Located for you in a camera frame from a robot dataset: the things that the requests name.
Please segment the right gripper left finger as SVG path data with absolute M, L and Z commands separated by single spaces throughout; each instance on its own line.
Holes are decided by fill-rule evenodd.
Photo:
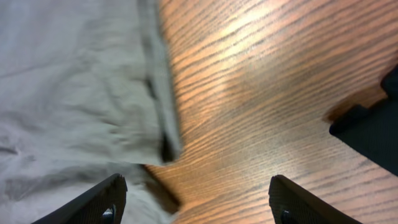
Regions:
M 124 176 L 113 174 L 32 224 L 120 224 L 126 194 Z

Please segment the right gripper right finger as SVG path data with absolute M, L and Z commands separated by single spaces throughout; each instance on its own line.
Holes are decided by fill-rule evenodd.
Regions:
M 361 224 L 283 175 L 271 178 L 268 194 L 276 224 Z

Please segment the grey cotton shorts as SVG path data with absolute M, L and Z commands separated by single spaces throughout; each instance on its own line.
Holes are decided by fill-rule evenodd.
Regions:
M 123 223 L 172 223 L 146 171 L 182 152 L 159 3 L 1 2 L 1 222 L 33 223 L 121 174 Z

